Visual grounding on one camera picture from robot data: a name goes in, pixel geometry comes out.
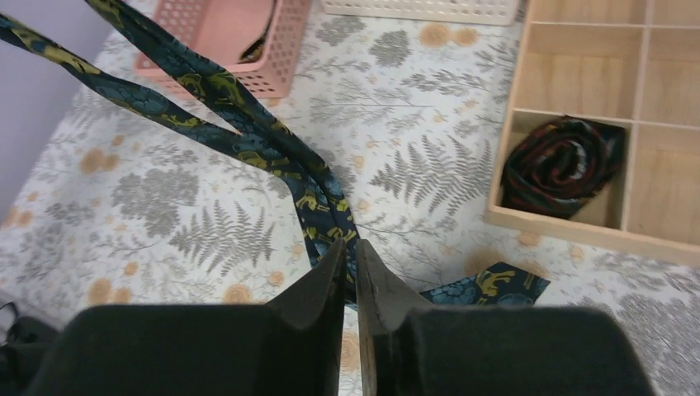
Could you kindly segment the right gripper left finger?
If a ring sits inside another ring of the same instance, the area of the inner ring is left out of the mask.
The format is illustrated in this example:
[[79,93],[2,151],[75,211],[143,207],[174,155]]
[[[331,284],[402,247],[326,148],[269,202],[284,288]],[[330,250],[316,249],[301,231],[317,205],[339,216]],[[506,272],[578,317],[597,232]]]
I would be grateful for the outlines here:
[[346,247],[265,304],[102,305],[51,343],[29,395],[335,395]]

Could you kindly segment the blue floral necktie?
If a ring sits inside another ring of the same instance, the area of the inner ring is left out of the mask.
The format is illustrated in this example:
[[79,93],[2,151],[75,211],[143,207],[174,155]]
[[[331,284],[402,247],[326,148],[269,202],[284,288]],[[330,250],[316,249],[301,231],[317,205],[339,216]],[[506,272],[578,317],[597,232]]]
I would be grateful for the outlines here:
[[58,64],[115,105],[284,182],[295,201],[311,265],[329,257],[333,243],[344,242],[345,303],[356,308],[361,239],[343,189],[327,163],[267,111],[231,72],[196,53],[133,7],[122,1],[93,1],[91,7],[228,127],[194,116],[153,89],[96,68],[11,16],[1,17],[1,38]]

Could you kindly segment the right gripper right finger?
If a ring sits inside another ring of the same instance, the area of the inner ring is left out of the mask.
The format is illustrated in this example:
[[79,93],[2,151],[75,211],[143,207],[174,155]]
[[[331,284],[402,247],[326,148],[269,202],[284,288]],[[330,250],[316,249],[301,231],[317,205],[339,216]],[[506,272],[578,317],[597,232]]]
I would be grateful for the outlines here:
[[435,305],[357,245],[365,395],[651,395],[632,344],[585,307]]

